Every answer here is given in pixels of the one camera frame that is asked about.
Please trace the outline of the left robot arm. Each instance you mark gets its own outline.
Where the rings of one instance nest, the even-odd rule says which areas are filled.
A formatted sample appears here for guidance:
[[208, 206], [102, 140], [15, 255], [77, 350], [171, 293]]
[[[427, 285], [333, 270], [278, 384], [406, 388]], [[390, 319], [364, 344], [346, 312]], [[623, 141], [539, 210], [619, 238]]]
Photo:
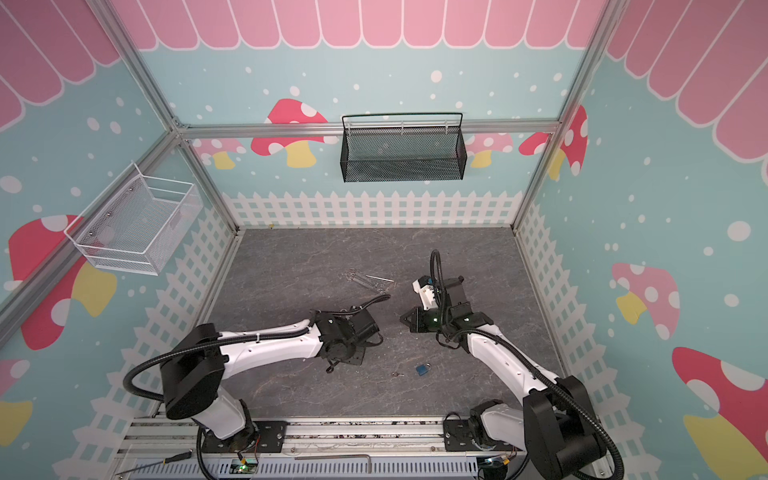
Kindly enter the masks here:
[[219, 332], [211, 323], [195, 327], [171, 351], [133, 367], [123, 379], [126, 392], [165, 405], [171, 420], [193, 420], [201, 444], [242, 452], [263, 436], [244, 401], [222, 381], [287, 360], [320, 358], [328, 372], [339, 364], [358, 366], [365, 351], [383, 342], [364, 308], [316, 311], [308, 320], [251, 332]]

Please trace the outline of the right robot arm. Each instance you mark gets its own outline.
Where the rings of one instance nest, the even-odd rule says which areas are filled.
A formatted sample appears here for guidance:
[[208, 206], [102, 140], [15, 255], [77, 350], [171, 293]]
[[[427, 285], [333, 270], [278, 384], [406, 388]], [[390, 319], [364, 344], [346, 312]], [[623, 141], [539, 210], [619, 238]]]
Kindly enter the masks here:
[[626, 468], [618, 446], [598, 420], [585, 385], [560, 377], [518, 349], [484, 313], [473, 311], [463, 280], [415, 280], [421, 304], [402, 315], [413, 333], [435, 333], [486, 365], [520, 406], [486, 403], [475, 423], [481, 436], [521, 448], [544, 479], [587, 478], [585, 468], [610, 457], [611, 478]]

